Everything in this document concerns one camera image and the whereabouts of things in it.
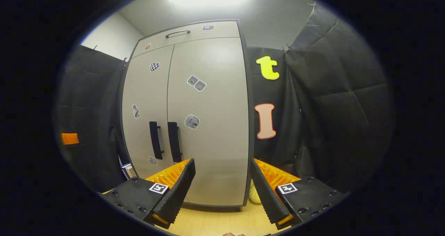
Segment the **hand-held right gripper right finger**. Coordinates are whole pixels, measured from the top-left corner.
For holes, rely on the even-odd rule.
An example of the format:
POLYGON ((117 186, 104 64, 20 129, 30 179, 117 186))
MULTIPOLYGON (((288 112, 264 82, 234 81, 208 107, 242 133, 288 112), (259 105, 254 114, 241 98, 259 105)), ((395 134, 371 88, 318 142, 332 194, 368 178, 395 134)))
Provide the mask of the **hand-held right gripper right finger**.
POLYGON ((315 177, 296 177, 255 158, 249 169, 267 217, 278 230, 306 224, 349 197, 315 177))

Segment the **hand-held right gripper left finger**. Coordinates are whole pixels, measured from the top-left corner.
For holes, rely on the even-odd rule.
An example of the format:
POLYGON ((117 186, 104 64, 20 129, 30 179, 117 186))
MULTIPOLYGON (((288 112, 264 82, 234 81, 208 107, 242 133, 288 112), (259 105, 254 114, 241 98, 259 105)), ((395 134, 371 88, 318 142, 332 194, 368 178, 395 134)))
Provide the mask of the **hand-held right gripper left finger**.
POLYGON ((133 217, 168 229, 179 214, 195 173, 195 160, 190 158, 146 179, 129 178, 102 193, 102 198, 133 217))

